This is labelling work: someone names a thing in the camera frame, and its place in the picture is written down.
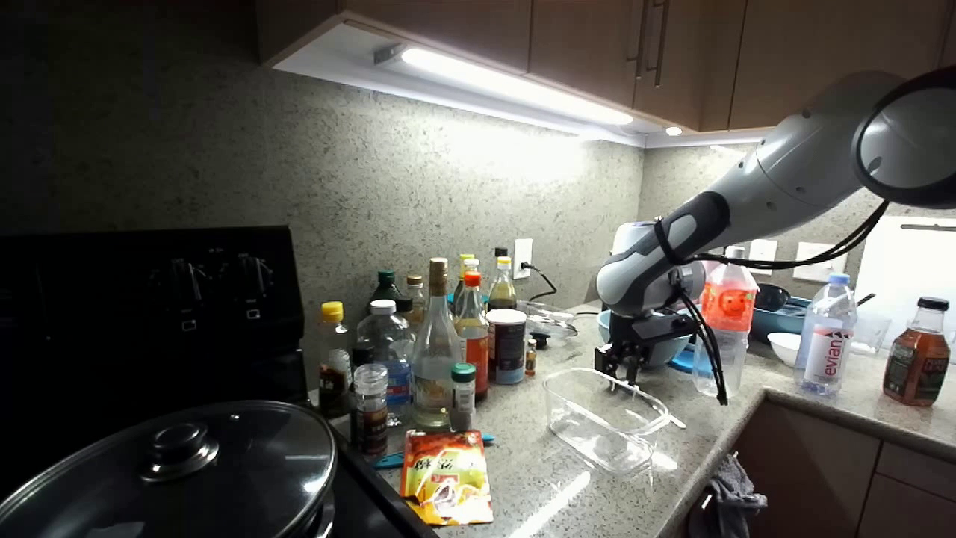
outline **stove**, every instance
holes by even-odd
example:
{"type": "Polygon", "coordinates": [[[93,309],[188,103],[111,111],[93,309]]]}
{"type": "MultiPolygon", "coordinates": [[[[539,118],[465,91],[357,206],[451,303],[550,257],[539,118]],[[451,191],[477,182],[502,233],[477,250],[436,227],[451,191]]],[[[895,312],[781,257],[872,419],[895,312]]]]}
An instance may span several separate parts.
{"type": "MultiPolygon", "coordinates": [[[[302,326],[287,227],[0,235],[0,498],[155,414],[303,404],[302,326]]],[[[336,529],[429,535],[339,460],[336,529]]]]}

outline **power outlet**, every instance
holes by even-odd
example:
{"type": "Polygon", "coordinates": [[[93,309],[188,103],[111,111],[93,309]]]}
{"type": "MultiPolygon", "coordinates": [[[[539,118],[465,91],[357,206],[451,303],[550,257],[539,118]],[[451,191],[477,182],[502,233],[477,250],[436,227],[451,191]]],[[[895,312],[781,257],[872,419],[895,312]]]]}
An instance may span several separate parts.
{"type": "Polygon", "coordinates": [[[532,239],[512,239],[511,274],[512,280],[532,277],[532,268],[518,268],[518,262],[532,262],[532,239]]]}

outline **food package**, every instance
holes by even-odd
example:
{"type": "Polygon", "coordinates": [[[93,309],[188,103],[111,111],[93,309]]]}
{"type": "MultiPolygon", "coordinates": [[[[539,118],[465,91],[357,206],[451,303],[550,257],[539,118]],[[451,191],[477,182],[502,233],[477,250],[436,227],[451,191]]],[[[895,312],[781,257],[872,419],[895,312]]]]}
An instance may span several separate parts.
{"type": "Polygon", "coordinates": [[[489,487],[480,433],[406,436],[399,496],[429,525],[489,522],[489,487]]]}

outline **granite countertop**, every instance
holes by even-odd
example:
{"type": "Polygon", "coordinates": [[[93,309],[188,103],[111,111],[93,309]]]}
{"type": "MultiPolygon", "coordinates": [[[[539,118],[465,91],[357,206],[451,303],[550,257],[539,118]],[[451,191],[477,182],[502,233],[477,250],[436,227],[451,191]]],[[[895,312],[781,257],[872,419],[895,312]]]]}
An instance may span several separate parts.
{"type": "MultiPolygon", "coordinates": [[[[647,462],[632,472],[607,472],[545,429],[544,375],[593,362],[593,320],[578,315],[575,326],[572,341],[536,353],[536,375],[492,384],[477,407],[480,429],[495,438],[487,448],[495,520],[438,535],[672,535],[762,399],[956,456],[956,380],[946,380],[931,408],[910,408],[881,395],[884,362],[852,354],[835,398],[811,398],[766,347],[753,344],[726,407],[698,395],[680,369],[639,374],[641,390],[659,398],[684,427],[657,429],[647,462]]],[[[397,487],[397,468],[379,475],[397,487]]]]}

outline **lower cabinet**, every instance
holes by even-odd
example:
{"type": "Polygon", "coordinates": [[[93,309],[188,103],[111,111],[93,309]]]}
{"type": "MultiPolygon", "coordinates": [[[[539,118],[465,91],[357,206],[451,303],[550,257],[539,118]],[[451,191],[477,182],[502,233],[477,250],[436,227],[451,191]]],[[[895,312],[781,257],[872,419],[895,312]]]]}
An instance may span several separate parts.
{"type": "Polygon", "coordinates": [[[884,441],[859,538],[956,535],[956,466],[931,453],[884,441]]]}
{"type": "Polygon", "coordinates": [[[884,441],[874,433],[763,404],[736,438],[736,453],[766,510],[756,538],[956,535],[956,462],[884,441]]]}
{"type": "Polygon", "coordinates": [[[816,414],[763,404],[739,436],[739,462],[766,508],[753,535],[855,535],[878,438],[816,414]]]}

